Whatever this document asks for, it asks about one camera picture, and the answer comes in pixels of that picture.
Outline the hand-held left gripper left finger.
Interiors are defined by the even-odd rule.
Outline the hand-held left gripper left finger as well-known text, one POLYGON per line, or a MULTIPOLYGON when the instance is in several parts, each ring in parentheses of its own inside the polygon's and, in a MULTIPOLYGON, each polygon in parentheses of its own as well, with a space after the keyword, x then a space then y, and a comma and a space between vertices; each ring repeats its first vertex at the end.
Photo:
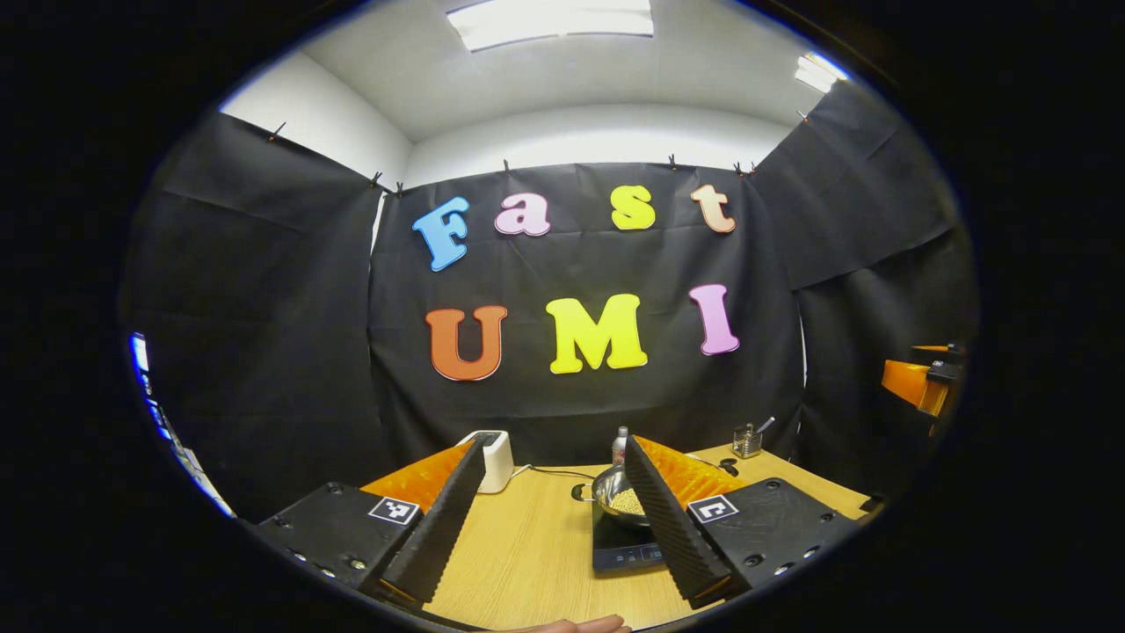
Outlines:
POLYGON ((354 593, 418 611, 434 600, 461 536, 485 447, 489 436, 474 435, 364 489, 323 483, 250 531, 354 593))

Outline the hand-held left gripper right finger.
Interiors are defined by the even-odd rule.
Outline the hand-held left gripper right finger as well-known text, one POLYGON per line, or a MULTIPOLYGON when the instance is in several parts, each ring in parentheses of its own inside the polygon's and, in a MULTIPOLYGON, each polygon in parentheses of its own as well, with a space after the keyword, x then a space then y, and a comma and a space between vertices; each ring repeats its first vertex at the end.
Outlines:
POLYGON ((672 581, 691 608, 760 593, 865 525, 784 478, 748 483, 636 435, 627 440, 623 465, 672 581))

